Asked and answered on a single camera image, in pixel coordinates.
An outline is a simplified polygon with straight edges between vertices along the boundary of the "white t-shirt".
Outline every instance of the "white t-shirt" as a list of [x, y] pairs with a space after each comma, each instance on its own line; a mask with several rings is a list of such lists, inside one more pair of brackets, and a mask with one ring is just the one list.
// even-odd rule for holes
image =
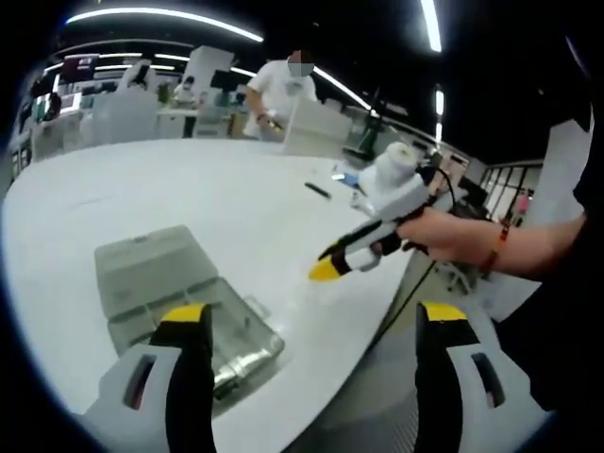
[[178, 102], [192, 102], [195, 99], [193, 94], [193, 88], [185, 90], [182, 88], [182, 84], [178, 85], [174, 90], [174, 98]]
[[[123, 90], [127, 90], [130, 86], [130, 82], [136, 77], [139, 73], [141, 66], [143, 64], [151, 64], [149, 60], [142, 59], [138, 63], [126, 69], [124, 75], [122, 75], [122, 79], [120, 80], [120, 84], [117, 86], [117, 92], [122, 92]], [[148, 92], [156, 92], [158, 90], [158, 82], [157, 75], [155, 73], [155, 69], [149, 68], [147, 70], [147, 74], [144, 77], [144, 81], [147, 82], [147, 91]]]
[[[290, 121], [295, 101], [299, 97], [317, 100], [312, 77], [293, 77], [286, 59], [266, 63], [247, 86], [260, 93], [262, 104], [267, 110], [273, 110], [276, 113], [275, 119], [283, 123]], [[260, 126], [256, 123], [256, 115], [253, 113], [249, 115], [243, 134], [261, 138]]]

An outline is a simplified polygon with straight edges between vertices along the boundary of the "floor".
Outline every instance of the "floor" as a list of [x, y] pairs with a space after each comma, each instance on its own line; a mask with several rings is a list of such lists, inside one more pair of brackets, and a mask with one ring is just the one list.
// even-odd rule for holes
[[[403, 277], [394, 303], [382, 323], [382, 327], [386, 327], [391, 323], [393, 317], [403, 306], [405, 300], [431, 263], [432, 261], [421, 253], [415, 253], [411, 257], [410, 265]], [[407, 327], [413, 325], [415, 323], [415, 307], [419, 301], [450, 302], [463, 295], [461, 288], [454, 288], [453, 291], [449, 291], [447, 285], [448, 280], [446, 275], [432, 269], [424, 282], [417, 288], [408, 305], [388, 328], [388, 332], [385, 335], [403, 333]]]
[[414, 350], [409, 337], [419, 301], [451, 302], [463, 295], [447, 289], [442, 272], [432, 269], [398, 314], [431, 260], [411, 258], [394, 303], [382, 323], [383, 336], [315, 422], [286, 453], [408, 453], [417, 435]]

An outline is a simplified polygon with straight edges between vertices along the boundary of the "black pen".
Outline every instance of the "black pen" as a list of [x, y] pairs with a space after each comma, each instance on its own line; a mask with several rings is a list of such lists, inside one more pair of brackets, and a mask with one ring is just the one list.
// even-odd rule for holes
[[319, 193], [321, 196], [324, 196], [327, 200], [331, 199], [331, 193], [325, 192], [323, 189], [315, 186], [311, 182], [305, 182], [304, 185], [306, 187], [308, 187], [309, 189], [311, 189], [312, 191]]

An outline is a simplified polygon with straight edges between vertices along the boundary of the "black ceiling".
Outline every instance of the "black ceiling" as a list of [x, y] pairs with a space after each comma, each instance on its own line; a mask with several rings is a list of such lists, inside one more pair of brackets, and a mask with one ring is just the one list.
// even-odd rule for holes
[[[445, 94], [443, 140], [488, 163], [537, 159], [549, 126], [584, 107], [585, 88], [552, 2], [434, 0], [442, 53], [430, 51], [421, 0], [164, 0], [81, 2], [76, 10], [146, 6], [203, 14], [261, 34], [255, 43], [213, 27], [160, 16], [105, 16], [65, 26], [54, 52], [119, 39], [153, 39], [233, 51], [257, 71], [267, 59], [305, 47], [322, 69], [352, 91], [404, 107], [405, 122], [430, 135], [434, 92]], [[90, 50], [187, 56], [170, 43], [120, 42]], [[355, 104], [317, 78], [319, 97]]]

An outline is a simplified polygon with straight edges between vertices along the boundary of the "computer monitor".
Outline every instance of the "computer monitor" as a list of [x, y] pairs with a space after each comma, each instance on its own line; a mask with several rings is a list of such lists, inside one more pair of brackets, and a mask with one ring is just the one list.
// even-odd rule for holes
[[95, 94], [96, 88], [94, 86], [82, 88], [82, 96], [88, 96], [89, 94]]
[[98, 55], [81, 55], [68, 57], [63, 61], [60, 76], [65, 83], [76, 83], [92, 80]]
[[103, 82], [101, 83], [100, 92], [115, 92], [117, 90], [117, 83], [115, 82]]
[[223, 92], [235, 92], [237, 87], [241, 85], [242, 79], [249, 80], [249, 77], [231, 71], [216, 71], [211, 78], [210, 86]]
[[487, 192], [482, 189], [477, 183], [471, 181], [467, 177], [462, 177], [460, 180], [460, 189], [468, 192], [464, 197], [465, 201], [473, 206], [482, 206], [487, 199]]

